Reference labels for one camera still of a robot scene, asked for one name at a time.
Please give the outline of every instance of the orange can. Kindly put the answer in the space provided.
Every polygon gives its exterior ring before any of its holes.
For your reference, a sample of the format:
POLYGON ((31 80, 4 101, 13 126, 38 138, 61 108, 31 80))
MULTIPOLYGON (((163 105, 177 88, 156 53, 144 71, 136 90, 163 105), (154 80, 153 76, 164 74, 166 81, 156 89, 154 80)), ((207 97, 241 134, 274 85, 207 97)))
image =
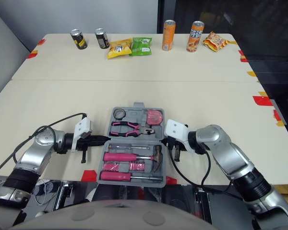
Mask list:
POLYGON ((162 49, 171 50, 173 46, 176 22, 174 20, 166 20, 163 27, 162 49))
POLYGON ((187 43, 187 50, 189 52, 195 52, 204 30, 205 24, 201 21, 195 21, 192 23, 189 40, 187 43))

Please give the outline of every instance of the pink screwdriver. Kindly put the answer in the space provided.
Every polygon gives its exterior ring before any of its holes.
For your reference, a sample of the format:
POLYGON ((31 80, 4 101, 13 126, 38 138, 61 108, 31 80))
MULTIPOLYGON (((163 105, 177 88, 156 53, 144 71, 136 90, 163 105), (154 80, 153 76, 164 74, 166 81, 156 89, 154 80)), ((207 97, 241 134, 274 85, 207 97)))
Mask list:
POLYGON ((138 156, 133 153, 111 153, 106 152, 104 155, 104 161, 136 161, 136 160, 151 160, 154 161, 154 156, 144 157, 138 156))
POLYGON ((162 177, 153 176, 132 176, 129 172, 108 172, 103 171, 100 178, 105 181, 130 181, 131 179, 147 179, 152 181, 162 181, 162 177))

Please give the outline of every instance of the white table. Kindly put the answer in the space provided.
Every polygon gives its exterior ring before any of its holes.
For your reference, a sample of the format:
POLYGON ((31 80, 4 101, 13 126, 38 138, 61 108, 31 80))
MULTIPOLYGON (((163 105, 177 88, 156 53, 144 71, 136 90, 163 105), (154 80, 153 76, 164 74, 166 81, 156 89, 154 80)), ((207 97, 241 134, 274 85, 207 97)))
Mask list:
MULTIPOLYGON (((234 41, 230 34, 220 34, 234 41)), ((256 82, 247 74, 250 65, 240 61, 239 46, 228 44, 214 52, 202 44, 196 52, 186 51, 188 34, 176 34, 171 51, 161 49, 162 34, 108 34, 109 41, 147 36, 152 55, 107 59, 94 34, 84 34, 88 47, 77 49, 69 34, 48 34, 37 46, 37 56, 27 59, 13 80, 94 80, 94 81, 236 81, 256 82)))
MULTIPOLYGON (((0 163, 41 125, 86 112, 94 122, 93 134, 107 135, 113 107, 144 102, 146 107, 163 108, 166 119, 189 124, 191 130, 220 125, 270 183, 288 184, 288 133, 276 125, 272 106, 258 106, 253 101, 252 96, 260 91, 261 85, 253 82, 12 80, 0 94, 0 163)), ((73 132, 78 121, 73 118, 54 128, 73 132)), ((97 171, 101 150, 91 148, 86 164, 80 164, 81 152, 53 154, 43 177, 80 180, 84 170, 97 171)), ((178 167, 199 183, 207 169, 206 157, 187 152, 180 157, 178 167)), ((0 175, 9 175, 13 166, 9 161, 0 175)), ((167 175, 186 184, 170 163, 167 175)), ((206 183, 228 183, 214 160, 206 183)))

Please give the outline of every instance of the open toolbox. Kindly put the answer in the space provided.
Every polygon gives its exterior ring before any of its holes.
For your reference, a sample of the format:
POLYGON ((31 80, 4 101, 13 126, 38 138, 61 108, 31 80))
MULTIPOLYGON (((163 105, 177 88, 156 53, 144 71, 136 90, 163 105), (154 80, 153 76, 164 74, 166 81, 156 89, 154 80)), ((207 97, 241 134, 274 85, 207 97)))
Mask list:
POLYGON ((99 184, 164 187, 166 184, 166 147, 164 111, 133 107, 115 107, 98 170, 99 184))

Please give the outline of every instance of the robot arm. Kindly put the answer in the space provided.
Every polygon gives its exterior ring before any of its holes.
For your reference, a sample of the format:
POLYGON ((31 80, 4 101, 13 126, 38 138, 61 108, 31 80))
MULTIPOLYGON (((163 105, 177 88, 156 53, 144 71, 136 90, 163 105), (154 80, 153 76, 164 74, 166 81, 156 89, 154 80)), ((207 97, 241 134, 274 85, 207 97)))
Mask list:
POLYGON ((165 134, 182 142, 188 151, 195 152, 197 145, 211 151, 217 165, 265 228, 288 225, 288 221, 280 222, 283 214, 288 218, 286 200, 265 180, 243 151, 231 142, 220 126, 209 125, 190 132, 185 125, 168 120, 165 134))
POLYGON ((74 134, 46 128, 35 136, 33 144, 21 156, 6 181, 0 185, 0 228, 9 228, 25 218, 22 217, 21 209, 26 207, 31 192, 53 152, 64 154, 67 150, 86 151, 87 147, 103 145, 110 139, 90 134, 90 120, 85 117, 75 126, 74 134))

